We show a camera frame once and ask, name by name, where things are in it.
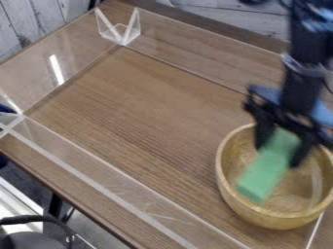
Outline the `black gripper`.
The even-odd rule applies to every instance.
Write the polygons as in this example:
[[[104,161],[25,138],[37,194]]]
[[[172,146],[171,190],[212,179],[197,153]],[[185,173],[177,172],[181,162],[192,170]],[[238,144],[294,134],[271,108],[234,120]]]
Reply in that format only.
[[[326,86],[327,69],[319,62],[299,62],[287,53],[280,55],[284,66],[282,87],[248,85],[244,110],[255,120],[255,148],[268,140],[274,126],[290,130],[299,142],[290,158],[296,167],[316,143],[333,143],[333,111],[319,99]]]

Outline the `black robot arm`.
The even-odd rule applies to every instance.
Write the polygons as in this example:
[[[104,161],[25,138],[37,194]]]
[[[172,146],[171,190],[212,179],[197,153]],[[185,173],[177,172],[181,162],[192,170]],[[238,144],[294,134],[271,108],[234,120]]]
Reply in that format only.
[[[291,0],[284,8],[290,16],[290,47],[280,55],[284,67],[282,87],[248,85],[244,110],[255,120],[255,146],[267,144],[282,127],[299,138],[288,158],[295,167],[312,147],[333,149],[333,110],[322,92],[329,89],[327,75],[333,60],[333,0]]]

